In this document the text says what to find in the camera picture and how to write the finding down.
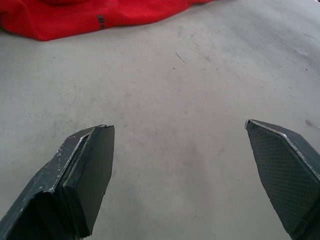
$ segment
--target red fabric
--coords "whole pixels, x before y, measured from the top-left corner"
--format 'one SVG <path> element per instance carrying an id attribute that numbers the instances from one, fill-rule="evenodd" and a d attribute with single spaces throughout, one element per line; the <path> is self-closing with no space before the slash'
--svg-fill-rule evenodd
<path id="1" fill-rule="evenodd" d="M 48 41 L 123 25 L 157 22 L 211 0 L 0 0 L 0 24 Z"/>

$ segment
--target black plastic part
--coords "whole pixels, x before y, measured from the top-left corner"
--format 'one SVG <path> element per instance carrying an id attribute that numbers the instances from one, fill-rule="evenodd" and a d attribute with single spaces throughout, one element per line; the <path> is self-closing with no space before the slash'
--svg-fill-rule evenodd
<path id="1" fill-rule="evenodd" d="M 248 120 L 262 185 L 293 240 L 320 239 L 320 155 L 299 134 Z"/>
<path id="2" fill-rule="evenodd" d="M 77 240 L 92 233 L 111 178 L 115 129 L 69 136 L 0 221 L 0 240 Z"/>

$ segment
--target concrete floor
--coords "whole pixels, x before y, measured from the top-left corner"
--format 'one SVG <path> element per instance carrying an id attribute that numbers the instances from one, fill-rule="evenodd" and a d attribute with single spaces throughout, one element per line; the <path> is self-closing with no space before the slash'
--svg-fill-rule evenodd
<path id="1" fill-rule="evenodd" d="M 38 42 L 0 33 L 0 217 L 72 133 L 115 125 L 91 240 L 288 240 L 247 133 L 320 152 L 320 4 L 221 0 Z"/>

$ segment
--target textured gripper pad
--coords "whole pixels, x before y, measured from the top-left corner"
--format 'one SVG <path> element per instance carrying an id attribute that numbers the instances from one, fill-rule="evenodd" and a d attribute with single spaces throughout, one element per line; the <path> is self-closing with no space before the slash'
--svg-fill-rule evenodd
<path id="1" fill-rule="evenodd" d="M 306 239 L 319 220 L 319 154 L 301 135 L 277 125 L 249 120 L 246 130 L 260 180 L 284 229 L 292 239 Z"/>

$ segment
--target red cloth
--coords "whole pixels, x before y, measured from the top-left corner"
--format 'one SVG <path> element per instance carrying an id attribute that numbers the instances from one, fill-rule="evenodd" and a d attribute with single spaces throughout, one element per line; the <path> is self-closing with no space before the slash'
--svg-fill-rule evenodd
<path id="1" fill-rule="evenodd" d="M 123 25 L 149 24 L 211 0 L 0 0 L 0 24 L 48 41 Z"/>

